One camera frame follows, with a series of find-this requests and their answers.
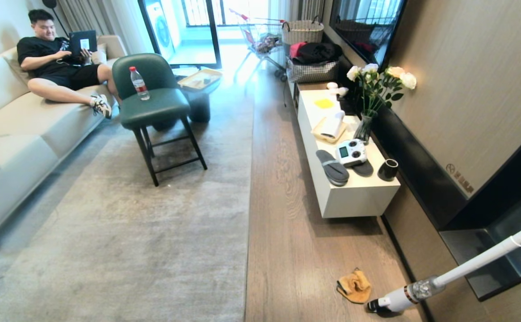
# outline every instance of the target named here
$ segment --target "tray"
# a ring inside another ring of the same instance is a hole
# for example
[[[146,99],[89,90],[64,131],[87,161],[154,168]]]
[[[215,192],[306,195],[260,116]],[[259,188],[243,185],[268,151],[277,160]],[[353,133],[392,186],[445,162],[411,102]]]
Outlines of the tray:
[[[336,141],[338,141],[338,139],[340,137],[342,137],[342,134],[344,134],[344,131],[346,130],[346,127],[348,126],[348,124],[346,124],[345,122],[342,122],[342,124],[340,125],[340,132],[338,133],[338,137],[334,138],[334,137],[329,137],[329,136],[323,136],[319,133],[320,127],[322,127],[322,124],[324,124],[325,120],[326,120],[326,118],[322,118],[322,120],[320,120],[320,122],[318,122],[316,127],[314,127],[312,129],[312,135],[314,135],[314,137],[316,137],[318,140],[326,141],[328,143],[335,143]]]
[[[215,71],[213,69],[202,69],[191,76],[185,77],[177,83],[183,88],[183,90],[197,92],[206,89],[212,84],[215,84],[222,77],[223,73],[219,71]]]

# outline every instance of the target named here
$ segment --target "washing machine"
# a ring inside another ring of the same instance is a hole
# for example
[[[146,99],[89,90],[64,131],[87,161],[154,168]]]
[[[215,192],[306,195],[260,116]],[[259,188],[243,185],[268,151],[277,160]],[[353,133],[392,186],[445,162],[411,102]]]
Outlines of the washing machine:
[[[160,1],[156,1],[152,4],[148,4],[146,6],[146,10],[151,22],[151,26],[155,33],[155,38],[157,39],[161,55],[165,59],[170,59],[175,54],[175,47],[173,47],[172,33],[167,24],[167,19],[165,13],[163,12],[162,3]]]

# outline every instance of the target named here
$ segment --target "green chair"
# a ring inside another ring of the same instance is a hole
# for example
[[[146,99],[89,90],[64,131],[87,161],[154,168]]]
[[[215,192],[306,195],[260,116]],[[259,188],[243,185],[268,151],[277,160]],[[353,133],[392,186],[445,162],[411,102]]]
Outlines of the green chair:
[[[140,75],[142,75],[150,92],[151,98],[149,100],[142,101],[138,98],[130,79],[130,66],[135,66]],[[134,131],[155,186],[159,185],[155,176],[156,173],[173,169],[180,165],[201,161],[203,169],[206,170],[205,159],[203,159],[197,140],[195,140],[191,126],[189,126],[187,121],[187,114],[190,111],[189,102],[181,93],[167,61],[157,54],[137,54],[121,57],[113,64],[112,74],[119,96],[123,99],[120,105],[122,126]],[[147,127],[154,123],[166,122],[172,119],[181,119],[183,126],[185,126],[185,131],[187,131],[187,136],[177,137],[176,139],[160,143],[152,143],[147,134]],[[191,140],[198,157],[155,171],[151,162],[152,157],[155,156],[153,148],[183,139]]]

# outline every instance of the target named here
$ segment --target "sofa armrest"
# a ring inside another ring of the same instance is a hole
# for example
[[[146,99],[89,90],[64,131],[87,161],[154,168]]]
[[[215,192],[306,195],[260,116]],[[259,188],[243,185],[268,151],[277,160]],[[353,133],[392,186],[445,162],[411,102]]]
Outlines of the sofa armrest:
[[[123,46],[119,35],[101,35],[97,39],[98,43],[105,43],[106,55],[108,59],[120,58],[127,55],[126,48]]]

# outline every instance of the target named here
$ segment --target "chair seat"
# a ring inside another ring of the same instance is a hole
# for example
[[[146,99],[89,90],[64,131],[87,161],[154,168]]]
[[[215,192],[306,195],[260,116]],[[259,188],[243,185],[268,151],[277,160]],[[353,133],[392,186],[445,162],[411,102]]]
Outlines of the chair seat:
[[[189,113],[189,102],[180,89],[159,88],[149,92],[149,100],[142,101],[137,95],[132,95],[122,101],[120,119],[124,128],[146,127]]]

